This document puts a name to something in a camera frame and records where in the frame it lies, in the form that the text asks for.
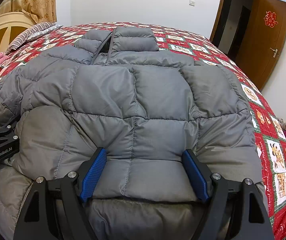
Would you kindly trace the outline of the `cream and brown headboard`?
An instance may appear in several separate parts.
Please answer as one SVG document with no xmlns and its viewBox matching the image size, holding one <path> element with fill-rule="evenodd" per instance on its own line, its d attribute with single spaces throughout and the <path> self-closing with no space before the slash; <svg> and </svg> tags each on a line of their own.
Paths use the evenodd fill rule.
<svg viewBox="0 0 286 240">
<path fill-rule="evenodd" d="M 33 19 L 22 12 L 0 15 L 0 52 L 5 52 L 14 38 L 33 25 Z"/>
</svg>

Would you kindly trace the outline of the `striped grey pillow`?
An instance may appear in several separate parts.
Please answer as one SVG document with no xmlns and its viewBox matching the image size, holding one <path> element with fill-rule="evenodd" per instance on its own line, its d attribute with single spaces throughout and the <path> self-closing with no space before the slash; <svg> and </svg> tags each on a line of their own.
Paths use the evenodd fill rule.
<svg viewBox="0 0 286 240">
<path fill-rule="evenodd" d="M 50 27 L 53 27 L 55 24 L 51 22 L 41 22 L 38 24 L 33 25 L 32 27 L 26 29 L 22 33 L 20 33 L 14 40 L 8 45 L 5 55 L 8 55 L 11 53 L 11 51 L 18 49 L 20 46 L 24 44 L 24 42 L 27 41 L 27 39 L 40 31 L 48 30 Z"/>
</svg>

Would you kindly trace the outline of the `light blue patterned pillow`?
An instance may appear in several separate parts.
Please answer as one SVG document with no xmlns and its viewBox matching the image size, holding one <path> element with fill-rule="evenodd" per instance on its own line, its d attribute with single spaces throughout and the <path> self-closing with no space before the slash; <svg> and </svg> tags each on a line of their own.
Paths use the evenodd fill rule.
<svg viewBox="0 0 286 240">
<path fill-rule="evenodd" d="M 51 27 L 49 27 L 48 29 L 45 29 L 45 30 L 42 30 L 42 31 L 38 31 L 34 34 L 31 34 L 26 42 L 32 42 L 32 41 L 35 41 L 36 39 L 40 38 L 40 37 L 43 37 L 44 35 L 47 35 L 48 33 L 51 33 L 52 31 L 54 30 L 57 30 L 57 29 L 60 29 L 61 27 L 63 27 L 63 25 L 53 25 Z"/>
</svg>

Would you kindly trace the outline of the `brown wooden door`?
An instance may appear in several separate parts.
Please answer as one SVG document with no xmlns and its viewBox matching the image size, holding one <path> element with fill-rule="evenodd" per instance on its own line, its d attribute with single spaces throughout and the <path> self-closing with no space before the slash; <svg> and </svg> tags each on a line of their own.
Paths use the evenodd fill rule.
<svg viewBox="0 0 286 240">
<path fill-rule="evenodd" d="M 266 11 L 275 12 L 278 25 L 270 28 L 264 23 Z M 262 90 L 272 74 L 286 39 L 286 2 L 254 0 L 247 29 L 236 56 L 236 65 Z M 272 57 L 277 48 L 278 53 Z"/>
</svg>

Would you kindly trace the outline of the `red double happiness decal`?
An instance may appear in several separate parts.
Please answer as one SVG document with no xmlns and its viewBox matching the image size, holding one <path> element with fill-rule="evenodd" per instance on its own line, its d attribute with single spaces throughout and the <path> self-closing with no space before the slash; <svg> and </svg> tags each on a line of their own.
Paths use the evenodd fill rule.
<svg viewBox="0 0 286 240">
<path fill-rule="evenodd" d="M 277 15 L 275 12 L 272 12 L 270 10 L 266 11 L 266 15 L 263 18 L 265 25 L 270 28 L 274 28 L 276 25 L 278 25 L 276 17 Z"/>
</svg>

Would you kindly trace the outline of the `white wall switch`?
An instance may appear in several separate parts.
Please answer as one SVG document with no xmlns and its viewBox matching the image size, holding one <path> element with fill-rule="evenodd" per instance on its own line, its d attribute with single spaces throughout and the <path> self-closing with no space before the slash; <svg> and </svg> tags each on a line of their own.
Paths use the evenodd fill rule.
<svg viewBox="0 0 286 240">
<path fill-rule="evenodd" d="M 196 3 L 195 3 L 195 1 L 194 1 L 194 0 L 190 0 L 190 1 L 189 1 L 189 5 L 190 5 L 190 6 L 193 6 L 193 7 L 194 7 L 194 6 L 195 6 L 195 4 L 196 4 Z"/>
</svg>

